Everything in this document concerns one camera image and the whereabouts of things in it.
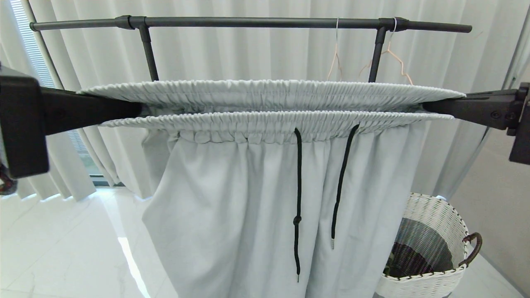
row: drawstring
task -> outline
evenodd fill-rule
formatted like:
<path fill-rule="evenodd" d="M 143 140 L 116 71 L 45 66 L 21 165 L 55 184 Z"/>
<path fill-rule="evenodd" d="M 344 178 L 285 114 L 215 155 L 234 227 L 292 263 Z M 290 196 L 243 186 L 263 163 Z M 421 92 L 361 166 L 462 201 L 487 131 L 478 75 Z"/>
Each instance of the drawstring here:
<path fill-rule="evenodd" d="M 331 222 L 331 249 L 335 249 L 335 226 L 337 224 L 337 212 L 339 211 L 340 195 L 342 194 L 342 181 L 344 179 L 344 172 L 346 172 L 346 164 L 348 164 L 348 155 L 350 154 L 351 141 L 354 139 L 355 132 L 359 128 L 357 124 L 350 131 L 348 140 L 346 141 L 346 150 L 344 151 L 344 159 L 342 160 L 342 167 L 339 175 L 339 185 L 337 187 L 337 199 L 335 201 L 335 208 L 333 209 L 333 220 Z"/>
<path fill-rule="evenodd" d="M 351 129 L 346 142 L 346 150 L 344 152 L 344 159 L 342 160 L 342 168 L 340 169 L 339 186 L 337 189 L 337 201 L 335 202 L 335 208 L 333 210 L 333 221 L 331 223 L 331 249 L 335 249 L 335 225 L 337 223 L 337 211 L 339 210 L 340 195 L 342 193 L 342 181 L 344 179 L 344 172 L 346 171 L 346 164 L 348 163 L 348 155 L 350 154 L 351 141 L 354 138 L 355 132 L 359 128 L 356 125 Z M 298 178 L 298 192 L 296 198 L 296 216 L 293 219 L 295 225 L 295 262 L 296 262 L 296 282 L 300 282 L 300 257 L 298 256 L 298 236 L 299 236 L 299 225 L 302 221 L 302 136 L 298 128 L 295 128 L 296 145 L 298 149 L 298 167 L 297 167 L 297 178 Z"/>
<path fill-rule="evenodd" d="M 293 219 L 295 225 L 295 262 L 296 282 L 300 282 L 300 258 L 298 257 L 298 226 L 302 221 L 302 136 L 298 128 L 295 128 L 296 145 L 298 146 L 298 195 L 296 198 L 296 216 Z"/>

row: clothing rack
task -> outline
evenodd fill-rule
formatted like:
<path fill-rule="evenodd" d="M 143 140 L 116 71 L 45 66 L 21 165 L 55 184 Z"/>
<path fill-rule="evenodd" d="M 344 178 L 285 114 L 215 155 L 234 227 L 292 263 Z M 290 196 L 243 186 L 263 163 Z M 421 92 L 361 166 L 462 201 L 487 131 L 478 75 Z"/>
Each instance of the clothing rack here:
<path fill-rule="evenodd" d="M 377 30 L 369 82 L 375 82 L 387 31 L 426 30 L 469 33 L 470 25 L 416 22 L 402 17 L 379 19 L 308 19 L 276 17 L 146 17 L 122 15 L 114 19 L 32 22 L 33 31 L 108 28 L 138 29 L 149 74 L 158 80 L 151 45 L 153 27 L 233 27 L 233 28 L 329 28 Z M 519 89 L 470 93 L 461 99 L 424 103 L 431 112 L 498 129 L 516 136 L 510 160 L 530 164 L 530 84 Z M 104 121 L 138 117 L 142 104 L 80 95 L 72 91 L 40 87 L 33 77 L 0 68 L 0 125 L 10 175 L 21 178 L 49 170 L 46 135 L 100 124 Z"/>

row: tile floor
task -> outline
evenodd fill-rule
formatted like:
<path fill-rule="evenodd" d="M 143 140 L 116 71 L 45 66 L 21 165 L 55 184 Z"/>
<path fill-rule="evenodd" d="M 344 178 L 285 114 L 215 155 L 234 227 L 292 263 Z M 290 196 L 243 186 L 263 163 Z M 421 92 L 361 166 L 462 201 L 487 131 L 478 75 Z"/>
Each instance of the tile floor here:
<path fill-rule="evenodd" d="M 178 297 L 141 221 L 148 204 L 125 188 L 81 202 L 4 197 L 0 296 Z M 478 256 L 451 297 L 523 296 Z"/>

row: white wicker basket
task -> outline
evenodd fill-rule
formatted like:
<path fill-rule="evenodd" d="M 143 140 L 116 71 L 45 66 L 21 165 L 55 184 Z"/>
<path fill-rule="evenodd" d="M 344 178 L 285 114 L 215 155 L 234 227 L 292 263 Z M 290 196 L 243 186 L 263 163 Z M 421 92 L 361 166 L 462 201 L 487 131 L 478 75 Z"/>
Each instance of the white wicker basket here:
<path fill-rule="evenodd" d="M 469 242 L 477 244 L 468 256 Z M 444 200 L 410 194 L 396 237 L 390 275 L 383 274 L 374 298 L 448 297 L 478 254 L 482 237 Z"/>

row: basket handle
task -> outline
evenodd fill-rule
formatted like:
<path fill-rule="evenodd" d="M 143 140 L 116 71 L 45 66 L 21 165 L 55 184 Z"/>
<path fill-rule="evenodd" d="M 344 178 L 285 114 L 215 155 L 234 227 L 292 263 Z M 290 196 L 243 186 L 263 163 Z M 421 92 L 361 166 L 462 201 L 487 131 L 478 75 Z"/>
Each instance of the basket handle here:
<path fill-rule="evenodd" d="M 478 233 L 473 233 L 473 234 L 470 234 L 470 235 L 467 235 L 466 237 L 464 237 L 464 239 L 462 239 L 462 242 L 471 242 L 471 240 L 475 239 L 476 238 L 476 245 L 475 245 L 475 248 L 473 249 L 473 251 L 471 252 L 471 254 L 467 257 L 467 259 L 461 261 L 458 266 L 462 266 L 463 264 L 466 264 L 468 267 L 469 267 L 469 263 L 471 263 L 476 255 L 479 254 L 479 251 L 480 249 L 482 248 L 482 236 Z"/>

